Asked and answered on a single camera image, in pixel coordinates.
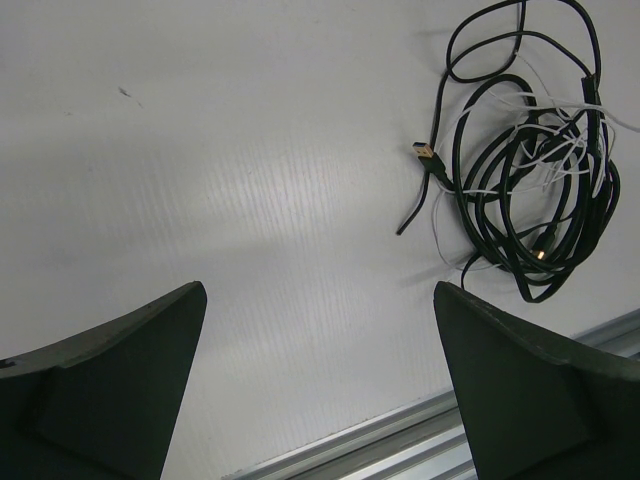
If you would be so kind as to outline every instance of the usb connector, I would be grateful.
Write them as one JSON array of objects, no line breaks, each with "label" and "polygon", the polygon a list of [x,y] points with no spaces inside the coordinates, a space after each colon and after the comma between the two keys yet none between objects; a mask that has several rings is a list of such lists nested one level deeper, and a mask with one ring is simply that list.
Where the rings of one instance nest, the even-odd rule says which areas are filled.
[{"label": "usb connector", "polygon": [[427,143],[416,142],[413,144],[413,150],[418,154],[418,157],[433,158],[433,149]]}]

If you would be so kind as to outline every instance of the cable plug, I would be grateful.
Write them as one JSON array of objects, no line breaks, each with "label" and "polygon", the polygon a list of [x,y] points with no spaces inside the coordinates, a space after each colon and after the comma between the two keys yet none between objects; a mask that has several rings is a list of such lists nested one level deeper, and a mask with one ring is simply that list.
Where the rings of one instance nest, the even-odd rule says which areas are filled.
[{"label": "cable plug", "polygon": [[533,242],[531,252],[538,260],[542,260],[549,255],[553,242],[556,241],[556,227],[550,226]]},{"label": "cable plug", "polygon": [[433,151],[431,146],[426,143],[416,142],[413,144],[413,150],[418,154],[418,160],[420,160],[427,173],[433,173],[443,184],[450,183],[448,182],[447,169],[444,166],[444,162]]}]

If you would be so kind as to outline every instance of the white surface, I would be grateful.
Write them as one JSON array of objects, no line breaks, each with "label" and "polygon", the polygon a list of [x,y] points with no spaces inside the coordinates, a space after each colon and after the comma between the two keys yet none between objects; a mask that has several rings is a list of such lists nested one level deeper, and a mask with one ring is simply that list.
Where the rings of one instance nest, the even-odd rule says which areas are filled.
[{"label": "white surface", "polygon": [[[410,145],[427,138],[448,36],[488,3],[3,2],[0,358],[203,281],[165,479],[232,473],[446,388],[432,291],[457,275],[434,249],[436,189],[394,230],[421,181]],[[534,3],[533,27],[589,61],[572,13]],[[603,100],[640,124],[640,5],[584,4]],[[527,45],[552,92],[576,97],[577,71]],[[618,211],[558,295],[526,305],[497,271],[469,289],[565,334],[638,308],[638,145],[621,131]],[[448,253],[466,251],[441,215]]]}]

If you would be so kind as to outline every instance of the tangled cables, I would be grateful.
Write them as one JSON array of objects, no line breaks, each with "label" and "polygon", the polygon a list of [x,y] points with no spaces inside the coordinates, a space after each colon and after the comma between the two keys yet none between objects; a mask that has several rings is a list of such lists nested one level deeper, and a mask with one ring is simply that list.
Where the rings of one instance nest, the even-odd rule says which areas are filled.
[{"label": "tangled cables", "polygon": [[[539,303],[556,293],[573,270],[593,253],[615,211],[620,196],[620,177],[611,161],[615,143],[612,123],[639,130],[619,121],[601,105],[598,93],[602,74],[600,48],[586,10],[575,0],[558,0],[573,8],[586,26],[593,50],[593,72],[553,38],[525,29],[529,1],[505,0],[485,8],[462,22],[451,36],[446,71],[436,97],[430,140],[433,151],[429,146],[426,150],[416,149],[425,166],[422,192],[417,207],[397,234],[401,235],[420,212],[433,174],[442,189],[441,195],[451,194],[455,198],[462,225],[475,249],[462,268],[462,286],[471,266],[484,258],[513,275],[525,301]],[[481,41],[453,56],[456,40],[465,27],[484,15],[513,5],[519,7],[515,31]],[[544,40],[584,72],[584,103],[553,98],[547,91],[546,98],[551,105],[541,106],[538,104],[540,96],[534,94],[524,78],[506,73],[516,59],[522,58],[519,50],[524,37]],[[456,73],[460,61],[472,52],[509,38],[514,39],[513,49],[507,62],[497,71],[468,78]],[[527,65],[540,78],[528,62]],[[450,79],[463,84],[482,82],[454,123],[451,179],[437,154],[442,146],[437,141],[444,89]],[[517,91],[495,95],[490,90],[499,84],[509,85]],[[519,116],[475,158],[468,160],[470,169],[463,174],[461,145],[465,128],[474,109],[487,102],[505,107]],[[550,185],[560,184],[555,211],[549,221],[519,230],[511,216],[511,198],[514,194],[531,190],[516,187],[525,177],[534,171],[540,173],[541,169],[546,173],[545,181],[533,188],[546,191]],[[487,208],[495,206],[496,202],[499,216],[497,221],[492,221]],[[544,287],[544,290],[534,297],[531,287]]]}]

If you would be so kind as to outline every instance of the white cable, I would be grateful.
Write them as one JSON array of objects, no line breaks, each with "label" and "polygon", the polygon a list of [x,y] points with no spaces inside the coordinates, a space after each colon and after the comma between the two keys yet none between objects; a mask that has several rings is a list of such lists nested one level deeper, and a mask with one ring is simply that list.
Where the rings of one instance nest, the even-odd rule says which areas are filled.
[{"label": "white cable", "polygon": [[[444,256],[444,254],[442,253],[442,250],[440,249],[440,240],[438,238],[438,208],[440,207],[440,202],[442,200],[442,197],[444,197],[445,192],[441,191],[440,193],[438,193],[438,196],[436,197],[436,201],[433,204],[433,210],[431,211],[431,226],[433,228],[433,238],[435,239],[436,242],[436,249],[438,250],[438,255],[440,256],[440,258],[442,259],[442,261],[449,267],[453,268],[454,270],[458,270],[458,271],[463,271],[464,270],[464,265],[455,265],[453,263],[451,263],[449,260],[447,260]],[[487,270],[489,268],[496,268],[499,265],[494,265],[494,264],[489,264],[487,266],[484,267],[479,267],[479,268],[470,268],[469,271],[470,272],[477,272],[479,270]]]},{"label": "white cable", "polygon": [[[549,173],[547,174],[547,178],[550,177],[551,173],[553,170],[555,170],[555,173],[553,175],[553,177],[551,177],[551,181],[549,182],[549,185],[552,184],[553,182],[559,180],[560,178],[565,177],[566,175],[581,175],[583,173],[589,173],[590,170],[578,170],[577,172],[571,171],[571,169],[576,168],[578,165],[580,165],[580,163],[582,162],[582,160],[585,159],[585,157],[587,156],[587,146],[586,144],[582,144],[582,155],[580,155],[580,157],[578,157],[575,165],[571,165],[569,167],[569,170],[563,170],[562,166],[564,165],[564,163],[571,157],[571,155],[573,154],[573,151],[577,148],[578,144],[574,144],[573,147],[571,148],[571,150],[569,150],[569,152],[564,156],[564,158],[562,159],[562,161],[558,162],[559,167],[556,169],[549,169]],[[547,189],[548,185],[545,185],[544,187],[542,187],[542,191],[545,192]]]},{"label": "white cable", "polygon": [[547,94],[547,97],[549,97],[551,99],[551,104],[556,109],[556,113],[558,114],[558,116],[561,119],[565,120],[565,121],[570,120],[570,118],[569,117],[565,117],[565,115],[562,113],[562,110],[560,110],[558,108],[558,106],[556,105],[556,102],[553,100],[553,97],[551,96],[551,92],[549,91],[549,89],[547,88],[547,85],[542,80],[542,76],[538,73],[538,71],[535,68],[533,68],[533,65],[531,65],[529,63],[529,61],[526,58],[524,58],[520,52],[516,52],[516,57],[518,57],[520,60],[522,60],[531,69],[533,74],[536,76],[536,78],[540,82],[540,85],[542,85],[542,89]]},{"label": "white cable", "polygon": [[[493,96],[493,98],[494,98],[494,100],[495,100],[495,101],[501,101],[501,98],[500,98],[499,96],[496,96],[495,94],[493,94],[493,93],[491,93],[491,92],[489,92],[489,93]],[[486,102],[482,102],[482,103],[481,103],[481,102],[478,102],[478,103],[476,103],[476,104],[472,105],[471,107],[469,107],[469,108],[467,108],[467,109],[463,110],[463,111],[462,111],[462,113],[460,113],[460,115],[458,115],[457,119],[456,119],[456,120],[455,120],[455,121],[450,125],[450,127],[447,129],[446,133],[445,133],[445,134],[443,135],[443,137],[441,138],[441,140],[440,140],[440,142],[439,142],[439,143],[440,143],[440,145],[442,145],[442,143],[444,142],[444,140],[445,140],[445,139],[446,139],[446,138],[447,138],[447,137],[452,133],[452,131],[454,130],[454,128],[457,126],[458,122],[459,122],[463,117],[465,117],[466,115],[470,114],[470,113],[471,113],[475,108],[480,107],[480,106],[483,106],[485,103],[486,103]],[[537,125],[537,124],[520,124],[520,125],[517,125],[517,126],[515,127],[515,130],[514,130],[514,132],[512,133],[512,136],[513,136],[513,135],[515,135],[515,134],[516,134],[520,129],[524,129],[524,128],[538,129],[538,130],[541,130],[541,131],[546,131],[546,132],[548,132],[548,133],[554,133],[554,134],[555,134],[555,133],[557,133],[557,132],[558,132],[558,130],[559,130],[559,129],[561,129],[561,128],[562,128],[562,125],[559,125],[559,129],[558,129],[558,130],[554,130],[553,128],[551,128],[551,127],[547,127],[547,126],[545,126],[545,125]],[[547,154],[545,154],[543,157],[541,157],[540,159],[538,159],[538,160],[534,163],[534,165],[540,165],[540,166],[542,166],[543,168],[545,168],[545,169],[549,169],[549,170],[550,170],[550,169],[552,169],[552,167],[547,166],[547,165],[542,165],[542,163],[543,163],[547,158],[549,158],[551,155],[553,155],[554,153],[556,153],[558,150],[560,150],[560,149],[562,149],[562,148],[564,148],[564,147],[566,147],[566,146],[568,146],[568,145],[571,145],[572,143],[573,143],[574,145],[578,145],[578,143],[580,143],[580,142],[581,142],[581,136],[579,136],[579,137],[573,137],[573,136],[568,136],[568,135],[566,135],[566,134],[565,134],[565,135],[563,136],[563,138],[567,138],[567,139],[568,139],[568,140],[567,140],[567,142],[565,142],[565,143],[563,143],[562,145],[560,145],[560,146],[556,147],[556,148],[555,148],[555,149],[553,149],[551,152],[548,152]],[[537,148],[538,148],[538,145],[536,145],[536,149],[534,150],[534,153],[533,153],[533,155],[532,155],[532,154],[531,154],[530,152],[528,152],[528,151],[526,150],[526,148],[524,148],[524,146],[523,146],[523,150],[525,151],[525,154],[526,154],[530,159],[533,159],[533,158],[534,158],[535,154],[537,153]],[[530,166],[532,166],[532,164],[530,164],[530,163],[529,163],[529,164],[526,164],[526,165],[523,165],[523,166],[514,165],[514,166],[512,166],[512,168],[527,168],[527,167],[530,167]],[[588,173],[588,171],[570,172],[570,171],[566,171],[566,170],[561,170],[560,172],[561,172],[561,173],[567,173],[567,174],[570,174],[570,175],[571,175],[571,174],[583,174],[583,173]],[[553,182],[546,182],[546,183],[542,184],[541,186],[546,186],[546,185],[549,185],[549,184],[551,184],[551,183],[553,183]],[[484,192],[483,192],[482,190],[474,190],[474,191],[469,190],[469,191],[465,191],[464,193],[487,193],[487,192],[488,192],[488,191],[484,191]]]},{"label": "white cable", "polygon": [[602,120],[602,123],[604,123],[607,126],[607,128],[611,130],[611,143],[609,143],[609,150],[607,152],[608,156],[610,157],[611,152],[613,152],[613,146],[616,144],[616,137],[618,135],[617,135],[616,129],[613,128],[613,126],[609,122],[607,122],[606,120]]},{"label": "white cable", "polygon": [[[538,125],[537,123],[521,123],[520,125],[516,126],[516,128],[514,129],[513,133],[509,136],[509,140],[507,140],[508,142],[513,141],[516,137],[516,134],[520,131],[520,130],[524,130],[525,128],[531,128],[533,130],[541,130],[543,132],[548,132],[548,133],[553,133],[553,134],[557,134],[558,131],[561,128],[558,128],[558,130],[555,130],[551,127],[548,127],[546,125]],[[566,138],[566,139],[574,139],[575,137],[569,136],[569,135],[563,135],[562,138]],[[538,152],[538,146],[540,145],[540,143],[536,143],[535,149],[533,150],[533,153],[530,153],[525,147],[524,147],[524,142],[520,142],[520,146],[522,147],[522,150],[524,151],[524,154],[529,157],[529,160],[533,160],[533,158],[536,156],[536,153]]]},{"label": "white cable", "polygon": [[[507,102],[506,100],[504,100],[505,97],[534,97],[534,98],[538,98],[538,96],[534,93],[528,93],[528,92],[511,92],[511,93],[504,93],[500,96],[495,96],[495,98],[505,104],[505,105],[509,105],[510,107],[519,109],[519,110],[546,110],[549,107],[543,107],[543,106],[529,106],[529,105],[518,105],[515,103],[511,103],[511,102]],[[636,127],[635,125],[631,125],[630,123],[624,122],[622,120],[620,120],[618,117],[616,117],[615,115],[613,115],[609,110],[607,110],[605,107],[601,106],[601,105],[593,105],[591,103],[577,103],[577,102],[573,102],[571,100],[564,100],[562,98],[558,98],[558,97],[548,97],[549,100],[555,101],[559,104],[561,104],[562,107],[565,108],[579,108],[581,110],[595,110],[596,112],[600,112],[600,113],[604,113],[605,116],[609,117],[611,120],[613,120],[614,123],[620,125],[622,128],[626,128],[627,130],[631,130],[632,132],[636,132],[636,133],[640,133],[640,127]]]},{"label": "white cable", "polygon": [[[543,125],[536,125],[536,124],[533,124],[533,125],[519,125],[516,128],[516,130],[522,129],[522,128],[527,128],[527,127],[531,127],[531,128],[534,128],[534,129],[547,131],[547,132],[550,132],[550,133],[557,133],[557,131],[552,129],[552,128],[545,127]],[[527,163],[527,164],[524,164],[524,165],[512,165],[511,168],[518,169],[518,168],[531,167],[532,165],[539,165],[539,166],[549,170],[546,180],[551,178],[551,174],[555,174],[557,176],[559,173],[566,173],[568,175],[581,175],[583,173],[589,173],[589,170],[581,170],[581,171],[578,171],[578,172],[572,171],[572,169],[576,165],[578,165],[586,156],[586,153],[587,153],[586,147],[587,147],[587,145],[583,140],[583,137],[586,136],[586,133],[587,132],[586,132],[586,127],[585,127],[585,130],[581,133],[581,135],[579,137],[575,137],[573,134],[570,134],[570,135],[566,135],[565,134],[565,135],[563,135],[563,138],[568,139],[567,142],[563,143],[558,148],[556,148],[553,151],[549,152],[547,155],[541,157],[536,162]],[[533,155],[532,155],[529,151],[527,151],[527,149],[524,147],[524,145],[521,144],[522,149],[525,152],[525,155],[527,157],[529,157],[529,159],[533,159],[535,157],[535,154],[537,154],[537,152],[538,152],[539,145],[540,145],[540,143],[536,144],[536,148],[535,148],[535,150],[533,152]],[[573,146],[571,147],[569,152],[564,156],[564,158],[562,160],[557,161],[557,163],[559,164],[559,167],[547,166],[547,165],[543,165],[542,164],[542,162],[544,162],[544,160],[546,160],[546,158],[548,158],[550,155],[555,153],[555,151],[560,150],[561,148],[564,148],[565,146],[568,146],[568,145],[573,145]],[[576,148],[581,148],[582,149],[582,154],[578,158],[578,160],[576,162],[576,165],[572,166],[569,170],[563,170],[562,169],[562,165],[564,165],[564,163],[569,159],[569,157],[573,154],[573,152],[575,151]],[[555,181],[555,179],[557,178],[556,176],[554,176],[550,182],[547,182],[545,180],[546,183],[544,184],[545,187],[543,187],[543,191],[546,190],[546,185],[549,185],[549,184],[551,184],[551,183],[553,183]]]},{"label": "white cable", "polygon": [[[540,183],[540,184],[537,184],[537,185],[533,185],[531,187],[523,188],[522,190],[512,190],[510,192],[507,192],[507,195],[518,195],[520,193],[530,192],[531,190],[537,190],[539,188],[544,188],[544,187],[546,187],[548,185],[551,185],[552,183],[557,182],[558,180],[561,180],[566,175],[584,175],[585,173],[589,173],[590,171],[591,170],[582,170],[582,171],[578,171],[578,172],[572,172],[572,171],[568,171],[568,170],[560,170],[559,173],[561,173],[562,175],[560,177],[556,178],[555,180],[544,182],[544,183]],[[436,184],[440,188],[440,192],[441,193],[446,193],[446,194],[449,194],[449,195],[453,195],[455,193],[453,190],[449,190],[448,188],[446,188],[440,182],[436,182]],[[475,195],[475,194],[496,195],[498,192],[496,192],[494,190],[470,189],[470,190],[463,190],[462,193],[464,193],[465,195]]]},{"label": "white cable", "polygon": [[544,161],[547,158],[549,158],[550,156],[552,156],[554,153],[558,152],[559,150],[562,150],[564,147],[568,147],[569,145],[572,145],[572,144],[575,147],[576,146],[576,141],[575,140],[567,140],[566,142],[561,143],[560,145],[558,145],[554,149],[552,149],[552,150],[548,151],[547,153],[545,153],[543,156],[538,158],[535,162],[525,163],[524,165],[512,165],[511,168],[514,168],[514,169],[529,168],[529,167],[532,167],[534,165],[540,165],[540,166],[544,167],[545,165],[542,165],[542,163],[544,163]]},{"label": "white cable", "polygon": [[451,122],[451,125],[449,125],[449,128],[447,128],[447,130],[444,132],[444,134],[440,137],[440,140],[436,143],[436,145],[434,145],[434,150],[435,151],[440,151],[442,150],[442,145],[444,144],[444,141],[449,138],[449,135],[451,135],[453,133],[453,131],[455,130],[455,128],[458,126],[458,122],[460,122],[460,120],[462,120],[466,115],[469,115],[471,112],[473,112],[476,108],[478,107],[483,107],[486,106],[487,104],[491,104],[491,103],[500,103],[499,98],[494,95],[491,94],[492,98],[485,98],[481,101],[476,102],[475,104],[471,105],[469,108],[466,108],[465,110],[463,110],[460,115],[458,115],[458,117]]}]

